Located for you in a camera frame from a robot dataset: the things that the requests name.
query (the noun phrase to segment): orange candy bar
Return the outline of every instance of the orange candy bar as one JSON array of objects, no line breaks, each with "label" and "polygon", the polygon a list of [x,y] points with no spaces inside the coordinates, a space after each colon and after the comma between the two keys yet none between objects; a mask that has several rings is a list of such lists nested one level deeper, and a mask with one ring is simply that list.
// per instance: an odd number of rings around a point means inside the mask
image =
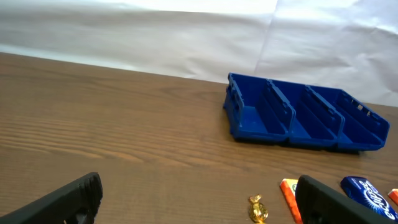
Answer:
[{"label": "orange candy bar", "polygon": [[392,189],[390,193],[388,193],[388,196],[398,205],[398,189]]},{"label": "orange candy bar", "polygon": [[294,179],[283,179],[282,183],[280,183],[280,189],[285,195],[286,202],[289,205],[290,211],[292,212],[294,221],[297,224],[303,224],[295,197],[297,182],[298,180]]}]

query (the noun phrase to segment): blue plastic container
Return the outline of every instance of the blue plastic container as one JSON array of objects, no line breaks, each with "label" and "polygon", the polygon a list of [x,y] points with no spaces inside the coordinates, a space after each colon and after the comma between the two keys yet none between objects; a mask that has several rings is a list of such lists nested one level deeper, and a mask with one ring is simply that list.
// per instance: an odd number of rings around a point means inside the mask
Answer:
[{"label": "blue plastic container", "polygon": [[343,150],[383,147],[389,123],[339,89],[230,73],[224,108],[235,139]]}]

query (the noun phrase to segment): wood grain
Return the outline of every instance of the wood grain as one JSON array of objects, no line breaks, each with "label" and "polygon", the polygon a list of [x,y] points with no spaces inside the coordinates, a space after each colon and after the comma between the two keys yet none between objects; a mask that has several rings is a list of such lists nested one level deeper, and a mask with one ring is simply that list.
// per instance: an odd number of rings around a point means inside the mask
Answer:
[{"label": "wood grain", "polygon": [[97,223],[251,223],[257,193],[268,223],[293,223],[279,183],[301,174],[340,192],[347,175],[384,196],[398,187],[398,108],[369,105],[391,123],[380,151],[265,146],[232,139],[225,88],[0,54],[0,215],[90,171],[104,186]]}]

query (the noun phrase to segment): blue snack package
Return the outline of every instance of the blue snack package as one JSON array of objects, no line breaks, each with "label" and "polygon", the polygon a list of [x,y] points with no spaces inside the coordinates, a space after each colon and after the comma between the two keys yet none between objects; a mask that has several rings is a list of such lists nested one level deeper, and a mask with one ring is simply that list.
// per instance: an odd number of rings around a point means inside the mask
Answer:
[{"label": "blue snack package", "polygon": [[364,177],[344,177],[340,183],[346,195],[376,213],[398,222],[398,213]]}]

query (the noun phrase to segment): gold wrapped candy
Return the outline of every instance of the gold wrapped candy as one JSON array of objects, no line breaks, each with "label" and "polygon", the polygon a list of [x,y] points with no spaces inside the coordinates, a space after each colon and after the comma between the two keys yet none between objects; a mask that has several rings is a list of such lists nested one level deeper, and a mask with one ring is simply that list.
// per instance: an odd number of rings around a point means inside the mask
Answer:
[{"label": "gold wrapped candy", "polygon": [[262,203],[259,202],[260,198],[260,194],[254,197],[249,197],[249,202],[251,203],[249,215],[254,223],[265,224],[264,221],[268,217],[268,210]]}]

